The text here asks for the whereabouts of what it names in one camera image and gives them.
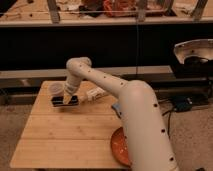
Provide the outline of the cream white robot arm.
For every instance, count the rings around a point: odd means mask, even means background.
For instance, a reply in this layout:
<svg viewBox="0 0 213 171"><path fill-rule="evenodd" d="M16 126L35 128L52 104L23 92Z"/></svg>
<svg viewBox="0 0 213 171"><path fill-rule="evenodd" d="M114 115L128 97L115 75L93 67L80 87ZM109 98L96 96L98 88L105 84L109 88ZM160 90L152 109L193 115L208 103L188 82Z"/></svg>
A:
<svg viewBox="0 0 213 171"><path fill-rule="evenodd" d="M91 67L88 57L71 58L65 90L73 95L87 79L118 99L132 171L180 171L154 90Z"/></svg>

